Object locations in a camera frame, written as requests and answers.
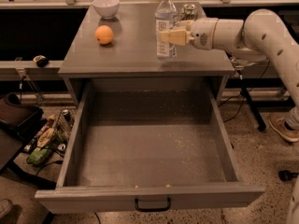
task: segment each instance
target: white bowl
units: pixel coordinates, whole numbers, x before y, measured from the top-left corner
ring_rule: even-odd
[[[111,19],[119,10],[120,0],[94,0],[92,5],[103,19]]]

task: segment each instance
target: drawer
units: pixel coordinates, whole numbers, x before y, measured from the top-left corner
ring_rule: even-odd
[[[36,199],[53,214],[158,212],[244,207],[263,194],[242,181],[209,82],[168,79],[87,82],[56,189]]]

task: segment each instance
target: sneaker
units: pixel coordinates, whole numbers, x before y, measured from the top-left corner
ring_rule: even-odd
[[[285,119],[279,114],[272,113],[269,116],[270,126],[277,132],[279,135],[286,141],[289,142],[298,142],[299,141],[299,132],[290,131],[284,126]]]
[[[12,201],[9,199],[3,199],[0,201],[0,219],[6,216],[12,208]]]

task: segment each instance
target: orange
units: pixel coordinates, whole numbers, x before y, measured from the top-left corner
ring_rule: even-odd
[[[95,38],[97,39],[98,43],[105,45],[112,41],[113,39],[113,31],[110,27],[106,25],[99,26],[95,30]]]

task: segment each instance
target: black handle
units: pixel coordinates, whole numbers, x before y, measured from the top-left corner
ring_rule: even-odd
[[[167,198],[167,206],[166,207],[160,207],[160,208],[141,208],[139,207],[139,200],[136,198],[135,199],[135,209],[138,212],[143,212],[143,213],[152,213],[152,212],[165,212],[170,209],[171,202],[170,198]]]

